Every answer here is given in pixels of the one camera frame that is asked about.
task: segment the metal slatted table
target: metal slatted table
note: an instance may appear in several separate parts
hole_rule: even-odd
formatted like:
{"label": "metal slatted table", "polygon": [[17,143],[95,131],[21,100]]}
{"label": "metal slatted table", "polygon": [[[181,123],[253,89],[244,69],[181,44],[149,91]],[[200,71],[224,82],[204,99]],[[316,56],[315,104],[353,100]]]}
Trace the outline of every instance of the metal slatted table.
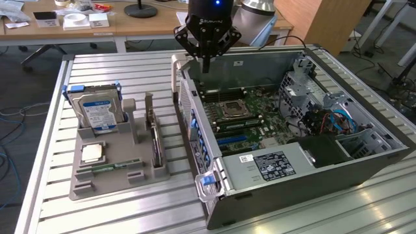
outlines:
{"label": "metal slatted table", "polygon": [[[181,52],[79,55],[73,60],[63,61],[16,233],[415,233],[415,154],[387,167],[357,187],[223,229],[205,229],[205,217],[171,99],[171,56]],[[329,54],[323,51],[316,51],[316,54],[416,141],[415,125]],[[316,78],[329,91],[339,90],[323,72],[317,72]],[[124,98],[136,99],[136,116],[145,112],[144,93],[153,93],[172,178],[157,184],[73,202],[68,192],[77,119],[60,94],[61,85],[103,85],[116,79],[123,85]]]}

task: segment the office chair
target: office chair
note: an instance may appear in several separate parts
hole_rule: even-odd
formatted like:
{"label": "office chair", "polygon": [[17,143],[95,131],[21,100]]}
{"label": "office chair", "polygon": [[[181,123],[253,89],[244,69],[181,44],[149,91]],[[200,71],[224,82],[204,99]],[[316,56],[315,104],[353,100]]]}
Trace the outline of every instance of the office chair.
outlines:
{"label": "office chair", "polygon": [[[97,48],[97,44],[96,43],[89,43],[89,47],[96,49]],[[67,52],[63,50],[63,48],[57,45],[57,44],[51,44],[51,45],[44,45],[43,47],[40,47],[36,52],[33,54],[31,54],[25,60],[20,63],[21,64],[21,69],[25,72],[32,72],[33,68],[31,66],[28,66],[27,64],[36,59],[44,52],[47,52],[49,49],[55,49],[57,50],[63,55],[67,54]],[[19,46],[19,50],[23,52],[27,52],[27,47],[25,46]]]}

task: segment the blue hard drive label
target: blue hard drive label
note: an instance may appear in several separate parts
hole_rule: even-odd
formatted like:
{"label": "blue hard drive label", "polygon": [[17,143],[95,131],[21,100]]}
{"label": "blue hard drive label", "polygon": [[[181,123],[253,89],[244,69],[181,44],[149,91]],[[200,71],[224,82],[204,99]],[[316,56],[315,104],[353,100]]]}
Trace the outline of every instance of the blue hard drive label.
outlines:
{"label": "blue hard drive label", "polygon": [[115,114],[111,112],[109,101],[93,101],[83,104],[91,127],[95,130],[108,130],[116,127]]}
{"label": "blue hard drive label", "polygon": [[255,157],[255,163],[265,181],[296,174],[283,151]]}

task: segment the white table leg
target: white table leg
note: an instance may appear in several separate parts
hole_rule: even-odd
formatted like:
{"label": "white table leg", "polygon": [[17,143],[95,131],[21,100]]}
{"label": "white table leg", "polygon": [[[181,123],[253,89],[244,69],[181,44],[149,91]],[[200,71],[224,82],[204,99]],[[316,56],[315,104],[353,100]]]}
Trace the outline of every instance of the white table leg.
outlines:
{"label": "white table leg", "polygon": [[117,53],[125,53],[125,37],[115,37],[115,43],[116,43],[116,48],[117,48]]}
{"label": "white table leg", "polygon": [[407,52],[407,54],[403,56],[401,60],[399,61],[399,66],[405,66],[411,62],[411,59],[416,56],[416,43]]}
{"label": "white table leg", "polygon": [[399,15],[396,16],[395,18],[395,21],[391,23],[388,29],[385,30],[383,36],[380,37],[377,43],[376,43],[376,46],[381,47],[383,43],[385,42],[387,38],[389,37],[395,27],[397,26],[397,24],[400,23],[403,17],[405,16],[405,14],[408,13],[411,9],[411,6],[407,5],[403,10],[400,11]]}
{"label": "white table leg", "polygon": [[377,24],[379,24],[379,22],[380,22],[380,20],[381,20],[381,18],[384,16],[385,12],[388,11],[388,9],[389,9],[389,7],[392,5],[392,2],[393,2],[392,0],[387,0],[387,2],[384,3],[384,6],[383,6],[383,8],[381,8],[381,10],[380,10],[375,20],[372,21],[372,23],[371,23],[371,25],[369,25],[364,35],[361,36],[361,39],[359,41],[359,46],[360,47],[363,47],[363,45],[364,45],[364,43],[365,43],[365,41],[367,41],[372,31],[375,30],[375,28],[376,28],[376,26],[377,26]]}
{"label": "white table leg", "polygon": [[[273,33],[273,35],[277,35],[277,37],[285,37],[289,33],[289,30],[288,29],[284,29],[284,30],[279,30]],[[280,46],[280,45],[284,45],[285,44],[285,41],[287,41],[287,38],[283,38],[277,41],[275,41],[275,46]]]}

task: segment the hard drive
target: hard drive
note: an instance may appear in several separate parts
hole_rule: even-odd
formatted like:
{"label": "hard drive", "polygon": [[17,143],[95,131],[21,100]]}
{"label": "hard drive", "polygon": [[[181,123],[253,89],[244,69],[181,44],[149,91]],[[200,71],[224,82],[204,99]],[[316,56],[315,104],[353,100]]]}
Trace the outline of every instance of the hard drive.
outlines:
{"label": "hard drive", "polygon": [[119,82],[101,86],[71,86],[67,96],[81,128],[91,127],[95,134],[117,130],[117,123],[125,121],[120,92]]}

